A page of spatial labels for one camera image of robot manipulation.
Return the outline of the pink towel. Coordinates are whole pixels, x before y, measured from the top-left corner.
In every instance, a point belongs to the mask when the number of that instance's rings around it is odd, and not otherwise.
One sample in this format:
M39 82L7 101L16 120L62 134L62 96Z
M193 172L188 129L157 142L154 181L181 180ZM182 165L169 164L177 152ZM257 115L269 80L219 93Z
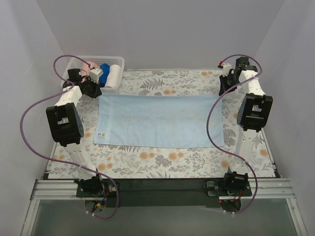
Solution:
M89 74L89 71L92 69L92 68L99 68L99 66L92 62L92 61L88 61L87 62L89 65L87 65L86 63L83 63L82 66L81 66L81 74L82 75L88 75Z

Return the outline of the light blue towel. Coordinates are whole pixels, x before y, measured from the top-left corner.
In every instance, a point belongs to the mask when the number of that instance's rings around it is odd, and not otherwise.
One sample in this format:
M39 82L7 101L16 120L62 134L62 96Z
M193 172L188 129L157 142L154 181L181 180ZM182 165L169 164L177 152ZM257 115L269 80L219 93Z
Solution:
M154 148L224 146L222 104L216 95L104 94L94 143Z

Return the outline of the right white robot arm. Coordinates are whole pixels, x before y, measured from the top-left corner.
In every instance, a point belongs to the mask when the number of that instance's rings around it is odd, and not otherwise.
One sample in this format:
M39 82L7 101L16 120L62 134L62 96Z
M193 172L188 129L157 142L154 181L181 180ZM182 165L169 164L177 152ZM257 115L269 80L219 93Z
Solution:
M267 123L273 98L266 95L261 88L260 67L251 65L249 57L241 56L236 59L234 68L231 64L221 61L218 68L222 69L219 95L233 92L237 87L242 87L245 93L236 118L239 125L235 150L237 156L233 157L223 178L227 194L240 196L249 189L248 162L251 159L254 139Z

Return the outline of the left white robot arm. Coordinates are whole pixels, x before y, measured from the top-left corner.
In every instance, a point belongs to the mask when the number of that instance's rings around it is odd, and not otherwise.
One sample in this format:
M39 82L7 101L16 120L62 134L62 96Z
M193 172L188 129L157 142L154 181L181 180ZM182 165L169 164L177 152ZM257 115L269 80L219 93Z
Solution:
M98 197L104 192L104 185L81 142L84 127L76 106L83 95L97 98L102 92L99 80L93 80L89 74L82 75L78 68L67 72L69 80L63 84L65 93L54 106L46 109L46 115L53 140L64 147L77 167L79 177L74 182L85 193Z

